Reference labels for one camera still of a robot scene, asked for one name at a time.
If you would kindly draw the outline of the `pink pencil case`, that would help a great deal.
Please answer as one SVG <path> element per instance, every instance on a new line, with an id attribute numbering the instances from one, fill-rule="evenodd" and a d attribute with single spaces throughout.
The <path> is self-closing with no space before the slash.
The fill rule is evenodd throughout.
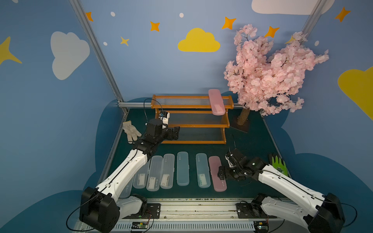
<path id="1" fill-rule="evenodd" d="M 218 177 L 219 168 L 221 166 L 221 160 L 218 156 L 211 156 L 208 159 L 210 166 L 211 178 L 213 181 L 213 187 L 216 192 L 224 192 L 227 190 L 225 180 L 221 180 Z"/>
<path id="2" fill-rule="evenodd" d="M 225 114 L 225 106 L 223 98 L 218 89 L 210 89 L 208 91 L 210 106 L 212 114 L 215 116 L 222 116 Z"/>

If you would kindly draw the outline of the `light blue pencil case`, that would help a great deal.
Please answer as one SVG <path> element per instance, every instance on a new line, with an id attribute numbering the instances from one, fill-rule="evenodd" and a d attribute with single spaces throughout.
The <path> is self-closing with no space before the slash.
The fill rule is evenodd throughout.
<path id="1" fill-rule="evenodd" d="M 177 184 L 187 186 L 189 184 L 189 156 L 186 151 L 177 154 Z"/>
<path id="2" fill-rule="evenodd" d="M 210 170 L 207 155 L 205 153 L 196 154 L 197 181 L 200 188 L 211 186 Z"/>

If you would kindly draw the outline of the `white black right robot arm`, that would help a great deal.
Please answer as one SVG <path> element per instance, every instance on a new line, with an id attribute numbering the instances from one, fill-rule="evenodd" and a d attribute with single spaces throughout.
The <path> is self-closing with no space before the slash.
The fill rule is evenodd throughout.
<path id="1" fill-rule="evenodd" d="M 339 233 L 345 224 L 342 203 L 332 193 L 324 195 L 283 175 L 259 157 L 249 159 L 238 149 L 225 155 L 228 166 L 216 172 L 220 180 L 251 178 L 277 190 L 293 203 L 258 194 L 247 209 L 255 217 L 275 216 L 304 227 L 310 233 Z"/>

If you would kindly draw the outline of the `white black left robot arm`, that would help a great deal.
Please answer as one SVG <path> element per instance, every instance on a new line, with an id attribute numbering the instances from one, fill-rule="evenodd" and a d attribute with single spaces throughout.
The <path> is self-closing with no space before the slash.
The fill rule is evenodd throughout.
<path id="1" fill-rule="evenodd" d="M 146 198 L 119 197 L 134 175 L 155 155 L 158 146 L 165 140 L 178 140 L 179 132 L 179 126 L 170 128 L 161 118 L 149 120 L 145 132 L 132 143 L 128 156 L 111 175 L 95 188 L 87 187 L 83 191 L 79 220 L 93 230 L 109 233 L 122 218 L 146 216 Z"/>

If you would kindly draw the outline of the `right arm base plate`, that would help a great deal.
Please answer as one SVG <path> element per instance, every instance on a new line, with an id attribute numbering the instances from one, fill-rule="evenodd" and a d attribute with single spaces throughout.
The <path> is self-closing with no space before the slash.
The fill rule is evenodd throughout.
<path id="1" fill-rule="evenodd" d="M 240 202 L 236 204 L 236 212 L 239 219 L 275 219 L 275 216 L 267 215 L 263 209 L 256 204 Z"/>

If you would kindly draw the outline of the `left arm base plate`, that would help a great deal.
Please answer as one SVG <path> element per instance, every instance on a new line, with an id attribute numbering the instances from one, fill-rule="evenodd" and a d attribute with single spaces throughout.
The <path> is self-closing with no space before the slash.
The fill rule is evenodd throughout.
<path id="1" fill-rule="evenodd" d="M 132 214 L 125 218 L 128 219 L 145 219 L 145 218 L 154 218 L 159 219 L 161 211 L 161 204 L 160 203 L 147 203 L 143 204 L 138 213 Z"/>

